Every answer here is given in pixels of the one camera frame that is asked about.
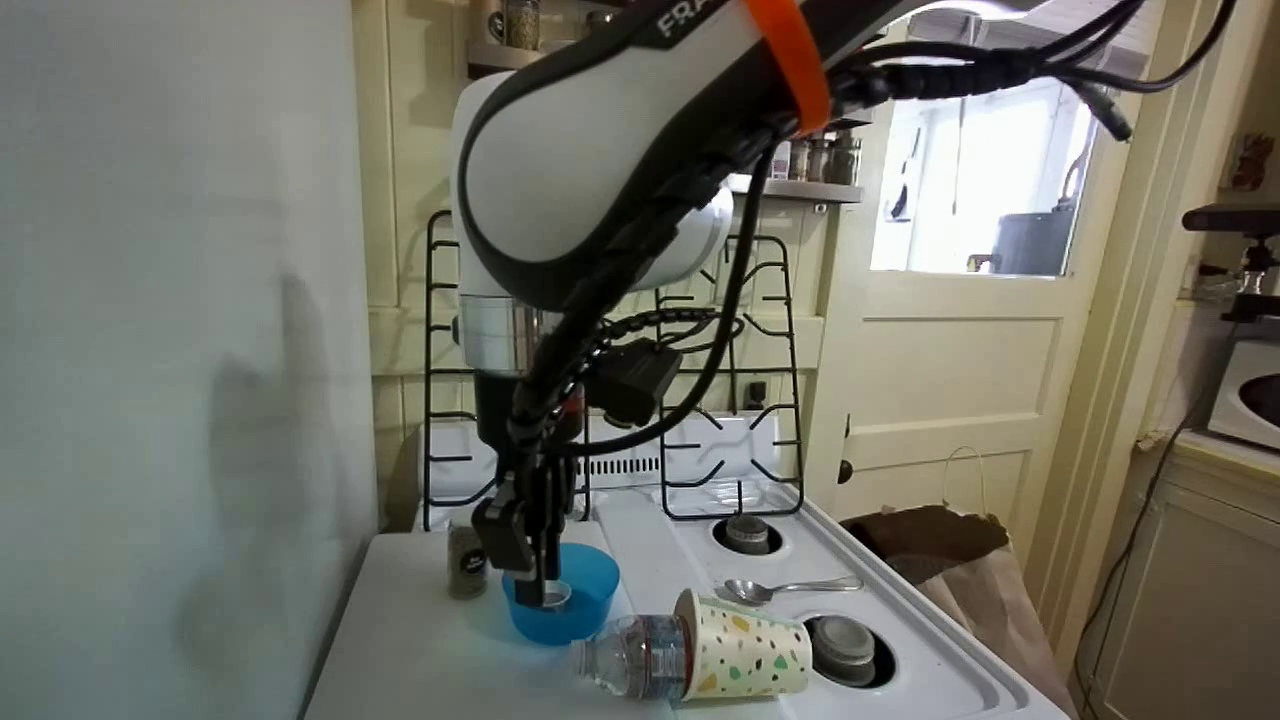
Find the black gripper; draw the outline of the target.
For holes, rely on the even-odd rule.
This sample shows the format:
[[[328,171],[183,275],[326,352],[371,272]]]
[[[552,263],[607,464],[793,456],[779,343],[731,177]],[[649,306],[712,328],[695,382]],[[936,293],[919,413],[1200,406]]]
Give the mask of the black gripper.
[[[535,575],[533,600],[561,581],[561,519],[574,507],[574,421],[530,421],[513,378],[476,378],[476,429],[498,452],[494,493],[472,512],[483,558],[513,575]]]

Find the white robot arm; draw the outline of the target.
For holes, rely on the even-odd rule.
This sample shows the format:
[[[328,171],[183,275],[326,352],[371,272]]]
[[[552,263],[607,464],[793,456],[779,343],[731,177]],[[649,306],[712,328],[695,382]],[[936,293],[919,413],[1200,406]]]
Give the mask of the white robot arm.
[[[587,452],[574,406],[607,382],[649,446],[695,406],[670,400],[676,361],[616,364],[606,315],[688,235],[731,171],[759,177],[790,136],[843,106],[957,101],[1030,82],[1074,87],[1095,115],[1129,87],[1088,55],[1139,11],[1118,0],[1030,49],[897,41],[880,31],[932,0],[633,0],[607,29],[472,83],[458,127],[453,216],[499,298],[544,312],[533,361],[503,368],[498,495],[476,507],[490,562],[539,605],[561,581],[574,464]]]

